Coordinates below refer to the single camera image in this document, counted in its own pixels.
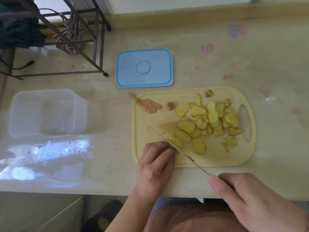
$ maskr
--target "brown metal rack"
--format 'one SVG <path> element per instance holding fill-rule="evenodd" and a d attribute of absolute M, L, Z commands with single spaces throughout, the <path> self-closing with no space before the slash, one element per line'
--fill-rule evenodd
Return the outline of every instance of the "brown metal rack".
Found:
<path fill-rule="evenodd" d="M 88 62 L 90 62 L 97 70 L 95 71 L 77 71 L 77 72 L 54 72 L 54 73 L 44 73 L 44 74 L 26 74 L 26 75 L 19 75 L 19 76 L 13 76 L 12 70 L 9 71 L 9 73 L 5 73 L 3 71 L 0 71 L 0 73 L 23 80 L 23 77 L 31 77 L 31 76 L 51 76 L 51 75 L 66 75 L 66 74 L 83 74 L 83 73 L 98 73 L 101 72 L 105 77 L 109 77 L 109 74 L 103 70 L 103 51 L 104 51 L 104 35 L 105 35 L 105 26 L 107 31 L 111 31 L 111 26 L 107 22 L 107 20 L 104 17 L 104 14 L 98 7 L 98 4 L 95 0 L 91 0 L 94 4 L 95 8 L 92 9 L 85 9 L 85 10 L 76 10 L 72 4 L 68 0 L 63 0 L 67 6 L 71 9 L 71 11 L 68 12 L 62 12 L 63 15 L 69 15 L 74 14 L 77 19 L 76 26 L 78 26 L 79 21 L 82 23 L 83 26 L 86 27 L 87 31 L 92 36 L 91 39 L 87 40 L 77 40 L 76 37 L 78 35 L 78 28 L 75 27 L 75 39 L 70 40 L 65 35 L 63 35 L 56 26 L 54 26 L 52 23 L 50 23 L 46 17 L 50 16 L 56 16 L 58 13 L 51 13 L 51 14 L 41 14 L 39 10 L 37 10 L 35 7 L 33 7 L 27 0 L 15 0 L 18 1 L 25 9 L 28 11 L 22 11 L 22 12 L 6 12 L 6 13 L 0 13 L 0 19 L 7 19 L 7 18 L 31 18 L 31 17 L 37 17 L 40 19 L 44 25 L 48 28 L 50 28 L 54 33 L 56 33 L 62 41 L 60 42 L 46 42 L 39 45 L 34 45 L 37 47 L 43 47 L 46 45 L 61 45 L 61 44 L 68 44 L 71 46 L 77 53 L 79 53 L 81 56 L 83 56 Z M 92 31 L 92 29 L 89 27 L 89 24 L 80 16 L 82 13 L 89 13 L 89 12 L 95 12 L 95 29 Z M 96 64 L 96 52 L 97 52 L 97 42 L 98 42 L 98 25 L 102 24 L 101 28 L 101 44 L 100 44 L 100 59 L 99 59 L 99 65 Z M 86 43 L 86 42 L 93 42 L 93 51 L 92 51 L 92 59 L 89 58 L 82 50 L 80 50 L 75 43 Z"/>

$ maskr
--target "yellow cutting board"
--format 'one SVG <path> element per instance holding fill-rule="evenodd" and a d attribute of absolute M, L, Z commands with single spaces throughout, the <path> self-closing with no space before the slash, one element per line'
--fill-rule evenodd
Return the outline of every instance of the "yellow cutting board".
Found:
<path fill-rule="evenodd" d="M 205 96 L 205 90 L 211 89 L 214 92 L 214 96 L 207 98 Z M 225 147 L 222 144 L 222 138 L 228 136 L 227 132 L 220 137 L 211 136 L 199 136 L 199 138 L 206 144 L 207 151 L 204 154 L 197 154 L 193 149 L 193 144 L 184 143 L 185 147 L 182 149 L 184 153 L 189 155 L 195 160 L 195 162 L 202 167 L 210 166 L 237 166 L 245 163 L 253 154 L 256 138 L 257 128 L 253 115 L 253 111 L 249 102 L 245 96 L 237 89 L 228 86 L 219 87 L 204 87 L 204 88 L 191 88 L 191 89 L 178 89 L 178 90 L 163 90 L 163 91 L 151 91 L 140 93 L 137 97 L 141 99 L 151 99 L 163 106 L 162 110 L 158 110 L 155 114 L 148 114 L 138 107 L 134 102 L 132 103 L 132 152 L 134 160 L 137 162 L 141 156 L 141 152 L 147 143 L 162 141 L 162 138 L 148 126 L 142 122 L 144 120 L 152 128 L 161 133 L 164 137 L 168 138 L 173 136 L 175 131 L 180 130 L 177 127 L 179 121 L 186 121 L 189 118 L 179 117 L 175 110 L 169 111 L 166 109 L 168 102 L 173 102 L 176 107 L 186 103 L 195 102 L 195 93 L 199 93 L 202 96 L 202 105 L 206 105 L 209 100 L 214 102 L 224 102 L 226 98 L 232 101 L 230 108 L 235 111 L 239 111 L 240 106 L 243 104 L 248 110 L 251 128 L 252 138 L 250 142 L 245 141 L 243 135 L 236 136 L 238 140 L 237 147 L 234 147 L 230 152 L 225 151 Z M 176 154 L 175 167 L 196 167 L 186 157 L 180 153 Z"/>

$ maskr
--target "checkered cloth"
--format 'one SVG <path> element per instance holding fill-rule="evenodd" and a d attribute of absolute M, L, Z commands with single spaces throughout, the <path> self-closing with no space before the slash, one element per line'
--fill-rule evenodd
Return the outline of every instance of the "checkered cloth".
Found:
<path fill-rule="evenodd" d="M 76 17 L 75 15 L 71 14 L 70 19 L 67 21 L 63 19 L 63 24 L 66 27 L 65 29 L 61 30 L 60 32 L 65 35 L 68 39 L 74 40 L 75 39 L 75 27 L 76 27 Z M 83 34 L 87 31 L 86 27 L 83 26 L 80 21 L 78 21 L 78 32 L 77 32 L 77 40 L 82 40 L 83 39 Z M 57 41 L 63 41 L 58 35 L 53 35 L 53 38 L 56 39 Z M 82 43 L 76 43 L 75 44 L 79 49 L 82 48 Z M 57 45 L 56 46 L 58 49 L 63 50 L 67 54 L 70 53 L 76 53 L 76 51 L 69 46 L 68 44 L 63 44 L 63 45 Z"/>

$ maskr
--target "knife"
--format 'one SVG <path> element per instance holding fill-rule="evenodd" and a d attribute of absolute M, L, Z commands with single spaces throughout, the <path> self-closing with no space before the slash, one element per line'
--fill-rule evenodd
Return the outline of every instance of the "knife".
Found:
<path fill-rule="evenodd" d="M 200 167 L 197 163 L 195 163 L 194 159 L 192 159 L 190 156 L 186 155 L 185 153 L 183 153 L 181 150 L 179 150 L 175 145 L 173 145 L 168 139 L 166 139 L 164 136 L 162 136 L 159 132 L 157 132 L 156 130 L 154 130 L 149 124 L 147 124 L 145 121 L 143 121 L 149 128 L 151 128 L 154 132 L 156 132 L 161 138 L 163 138 L 166 142 L 168 142 L 169 144 L 171 144 L 174 148 L 176 148 L 177 151 L 179 151 L 184 157 L 186 157 L 188 160 L 190 160 L 193 164 L 195 164 L 197 167 L 199 167 L 203 172 L 207 173 L 209 175 L 208 172 L 206 172 L 202 167 Z"/>

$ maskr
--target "beige countertop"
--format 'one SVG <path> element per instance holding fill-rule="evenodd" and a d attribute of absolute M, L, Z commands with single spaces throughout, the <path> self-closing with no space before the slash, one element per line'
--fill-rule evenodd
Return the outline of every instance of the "beige countertop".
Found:
<path fill-rule="evenodd" d="M 231 38 L 229 26 L 242 26 Z M 289 199 L 309 200 L 309 28 L 308 19 L 268 19 L 107 32 L 104 70 L 75 74 L 8 78 L 1 104 L 0 190 L 128 195 L 135 183 L 131 100 L 128 92 L 227 85 L 239 89 L 252 106 L 257 145 L 237 167 L 207 168 L 212 174 L 251 172 Z M 166 47 L 173 54 L 174 82 L 168 87 L 120 88 L 115 58 L 121 50 Z M 91 47 L 85 47 L 91 55 Z M 92 70 L 78 55 L 59 50 L 18 49 L 15 66 L 34 59 L 18 73 Z M 83 135 L 22 140 L 7 135 L 10 102 L 25 90 L 72 89 L 88 102 Z M 173 170 L 164 195 L 217 197 L 198 168 Z"/>

